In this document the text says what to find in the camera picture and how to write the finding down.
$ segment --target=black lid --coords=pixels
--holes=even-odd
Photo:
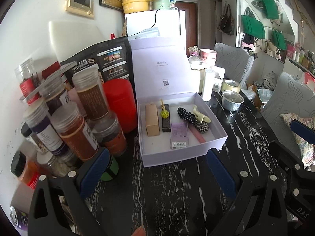
[[[19,177],[25,167],[26,164],[26,156],[21,153],[21,151],[17,151],[15,155],[13,156],[13,160],[11,163],[11,172]]]
[[[21,134],[24,137],[28,137],[32,134],[32,130],[28,127],[28,125],[26,124],[26,122],[23,124],[22,128],[21,128]]]

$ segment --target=red canister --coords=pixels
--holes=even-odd
[[[122,131],[128,133],[138,126],[137,107],[131,83],[125,79],[113,79],[103,84],[108,105],[118,117]]]

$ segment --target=packing tape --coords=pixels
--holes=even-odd
[[[236,81],[233,81],[231,79],[224,79],[222,82],[221,91],[223,92],[225,90],[232,90],[239,93],[239,91],[241,90],[241,86]]]

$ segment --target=white cutting board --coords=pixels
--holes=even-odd
[[[97,26],[70,21],[50,21],[49,35],[59,62],[93,44],[105,41]]]

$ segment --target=floral pillow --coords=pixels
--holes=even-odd
[[[290,123],[293,120],[298,120],[302,123],[304,123],[306,126],[309,128],[315,128],[315,118],[301,118],[297,114],[291,112],[291,113],[286,113],[286,114],[280,114],[279,115],[285,124],[290,127]],[[314,162],[314,145],[311,145],[310,143],[306,142],[303,138],[301,138],[299,135],[295,134],[292,132],[294,135],[294,138],[296,140],[297,145],[300,148],[301,151],[301,157],[302,157],[302,162],[304,163],[304,166],[310,166]]]

